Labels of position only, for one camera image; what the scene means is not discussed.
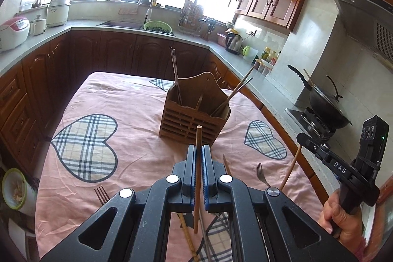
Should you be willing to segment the person's right hand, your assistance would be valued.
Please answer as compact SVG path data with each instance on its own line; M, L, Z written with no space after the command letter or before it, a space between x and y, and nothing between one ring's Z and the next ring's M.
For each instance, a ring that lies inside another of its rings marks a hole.
M332 234L334 222L340 229L337 240L349 251L355 253L363 243L362 214L358 208L354 214L346 213L340 206L339 190L335 190L324 203L318 224Z

